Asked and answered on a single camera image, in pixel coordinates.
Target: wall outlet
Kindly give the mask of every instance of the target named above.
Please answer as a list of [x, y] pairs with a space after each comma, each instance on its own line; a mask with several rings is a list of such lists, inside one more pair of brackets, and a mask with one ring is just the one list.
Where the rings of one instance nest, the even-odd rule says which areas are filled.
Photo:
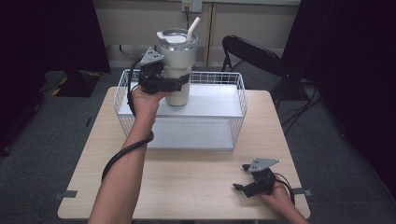
[[181, 1], [181, 11], [191, 11], [191, 1]]
[[181, 11], [202, 12], [202, 1], [181, 1]]

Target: white shelf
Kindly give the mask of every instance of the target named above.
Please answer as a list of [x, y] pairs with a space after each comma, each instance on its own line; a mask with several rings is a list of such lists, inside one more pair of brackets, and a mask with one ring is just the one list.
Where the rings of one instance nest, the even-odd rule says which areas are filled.
[[156, 119], [152, 131], [154, 149], [233, 149], [230, 122], [227, 119]]
[[[132, 116], [126, 93], [127, 91], [124, 93], [118, 113], [121, 117]], [[189, 101], [186, 105], [172, 106], [166, 103], [165, 99], [160, 101], [157, 118], [165, 117], [241, 119], [243, 114], [238, 89], [235, 85], [191, 84]]]
[[[139, 71], [132, 72], [136, 85]], [[134, 116], [127, 104], [129, 69], [122, 73], [114, 99], [121, 126], [127, 134]], [[247, 97], [239, 73], [191, 72], [189, 101], [172, 106], [160, 101], [148, 148], [233, 150], [247, 112]]]

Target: wooden table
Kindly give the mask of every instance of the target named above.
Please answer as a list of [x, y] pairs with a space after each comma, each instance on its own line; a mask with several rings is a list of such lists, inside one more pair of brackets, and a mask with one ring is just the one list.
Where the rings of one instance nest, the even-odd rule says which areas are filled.
[[[90, 216], [101, 175], [108, 160], [125, 140], [114, 111], [116, 88], [110, 88], [82, 151], [58, 215], [65, 219]], [[290, 151], [267, 91], [247, 91], [247, 114], [233, 151], [149, 149], [142, 189], [134, 219], [253, 220], [280, 216], [256, 197], [247, 198], [233, 183], [252, 182], [241, 165], [253, 158], [279, 159], [271, 169], [284, 175], [293, 188], [301, 186]], [[303, 194], [296, 206], [305, 217], [310, 211]]]

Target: chair back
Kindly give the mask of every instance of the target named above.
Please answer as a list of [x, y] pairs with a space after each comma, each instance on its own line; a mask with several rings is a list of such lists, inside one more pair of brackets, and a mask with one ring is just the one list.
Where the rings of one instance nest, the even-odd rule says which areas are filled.
[[233, 67], [229, 55], [229, 53], [231, 53], [240, 60], [276, 76], [288, 76], [280, 58], [269, 49], [263, 48], [236, 35], [225, 36], [222, 39], [222, 46], [225, 53], [225, 60], [221, 69], [223, 72], [225, 71], [226, 65], [228, 65], [230, 69]]

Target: black chair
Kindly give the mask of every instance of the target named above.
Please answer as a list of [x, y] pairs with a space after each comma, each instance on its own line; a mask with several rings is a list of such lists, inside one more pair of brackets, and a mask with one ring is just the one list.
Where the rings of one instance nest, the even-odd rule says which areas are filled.
[[[222, 46], [225, 59], [221, 72], [226, 72], [228, 65], [228, 72], [242, 75], [246, 90], [269, 91], [277, 108], [279, 98], [289, 81], [280, 58], [271, 50], [236, 35], [225, 36]], [[230, 54], [240, 60], [234, 66]]]

